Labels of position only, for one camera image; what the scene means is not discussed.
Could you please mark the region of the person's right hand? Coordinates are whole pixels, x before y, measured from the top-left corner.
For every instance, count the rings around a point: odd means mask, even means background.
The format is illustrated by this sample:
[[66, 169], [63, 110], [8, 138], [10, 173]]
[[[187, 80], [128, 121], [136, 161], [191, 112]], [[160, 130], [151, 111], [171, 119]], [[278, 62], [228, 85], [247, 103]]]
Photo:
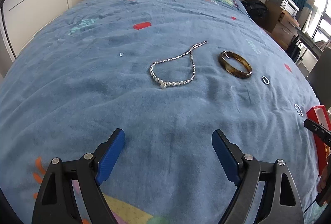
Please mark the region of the person's right hand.
[[321, 193], [322, 190], [325, 188], [327, 180], [328, 180], [328, 170], [324, 170], [321, 174], [320, 180], [317, 185], [318, 193]]

